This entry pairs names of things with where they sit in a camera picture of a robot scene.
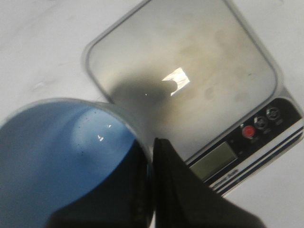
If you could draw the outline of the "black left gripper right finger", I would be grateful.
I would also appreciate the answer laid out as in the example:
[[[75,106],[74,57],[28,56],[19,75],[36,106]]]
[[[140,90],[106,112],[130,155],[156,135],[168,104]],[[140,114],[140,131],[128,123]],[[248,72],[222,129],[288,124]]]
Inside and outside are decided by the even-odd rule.
[[[158,228],[264,228],[263,221],[204,184],[167,139],[153,147]]]

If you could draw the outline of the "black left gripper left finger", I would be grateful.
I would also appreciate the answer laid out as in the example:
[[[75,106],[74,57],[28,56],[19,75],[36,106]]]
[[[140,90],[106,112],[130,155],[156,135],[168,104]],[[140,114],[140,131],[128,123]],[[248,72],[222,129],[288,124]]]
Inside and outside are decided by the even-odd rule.
[[[115,170],[93,190],[56,210],[47,228],[147,228],[152,220],[148,161],[134,141]]]

